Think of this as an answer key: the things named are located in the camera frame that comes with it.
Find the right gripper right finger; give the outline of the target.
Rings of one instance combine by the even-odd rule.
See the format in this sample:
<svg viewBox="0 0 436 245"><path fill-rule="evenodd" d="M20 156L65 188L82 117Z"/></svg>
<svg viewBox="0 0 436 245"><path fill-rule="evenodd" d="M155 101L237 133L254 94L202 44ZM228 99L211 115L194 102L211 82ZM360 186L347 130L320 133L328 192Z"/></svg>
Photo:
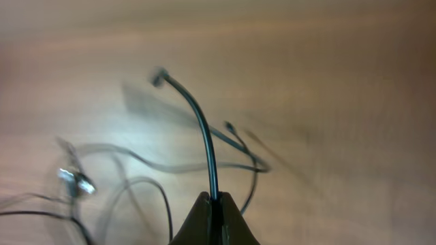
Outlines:
<svg viewBox="0 0 436 245"><path fill-rule="evenodd" d="M223 221L221 226L222 245L260 245L237 208L231 194L221 193Z"/></svg>

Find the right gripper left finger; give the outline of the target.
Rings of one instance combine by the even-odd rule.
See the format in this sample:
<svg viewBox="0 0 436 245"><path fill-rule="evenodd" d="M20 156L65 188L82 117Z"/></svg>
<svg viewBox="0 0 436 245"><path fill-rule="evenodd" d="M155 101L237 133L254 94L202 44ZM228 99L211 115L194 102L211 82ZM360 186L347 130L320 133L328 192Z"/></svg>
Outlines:
<svg viewBox="0 0 436 245"><path fill-rule="evenodd" d="M210 196L207 192L201 192L169 245L207 245L210 225Z"/></svg>

